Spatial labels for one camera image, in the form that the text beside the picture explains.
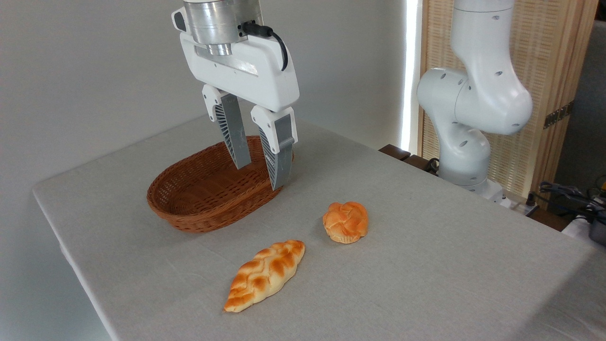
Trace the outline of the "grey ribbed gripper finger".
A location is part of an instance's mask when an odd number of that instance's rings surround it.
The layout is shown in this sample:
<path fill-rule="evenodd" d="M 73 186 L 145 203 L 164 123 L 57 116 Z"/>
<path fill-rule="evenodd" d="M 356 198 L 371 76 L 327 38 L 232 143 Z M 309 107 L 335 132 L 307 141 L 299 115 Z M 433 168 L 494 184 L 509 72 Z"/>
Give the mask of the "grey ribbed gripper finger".
<path fill-rule="evenodd" d="M 277 190 L 288 181 L 292 165 L 292 147 L 297 143 L 294 110 L 289 107 L 280 112 L 272 112 L 255 105 L 251 110 L 251 117 L 259 127 L 271 187 Z"/>
<path fill-rule="evenodd" d="M 251 158 L 238 98 L 210 84 L 204 85 L 203 97 L 209 118 L 219 126 L 236 168 L 249 165 Z"/>

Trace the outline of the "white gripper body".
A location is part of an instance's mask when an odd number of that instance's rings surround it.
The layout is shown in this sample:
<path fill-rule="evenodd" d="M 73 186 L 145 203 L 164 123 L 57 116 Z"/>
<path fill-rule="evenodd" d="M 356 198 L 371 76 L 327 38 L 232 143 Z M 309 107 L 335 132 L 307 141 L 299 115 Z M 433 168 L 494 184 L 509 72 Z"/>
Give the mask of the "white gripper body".
<path fill-rule="evenodd" d="M 227 56 L 209 54 L 185 32 L 180 33 L 180 43 L 191 73 L 203 83 L 274 112 L 299 99 L 294 64 L 281 70 L 281 46 L 273 38 L 250 36 L 232 44 Z"/>

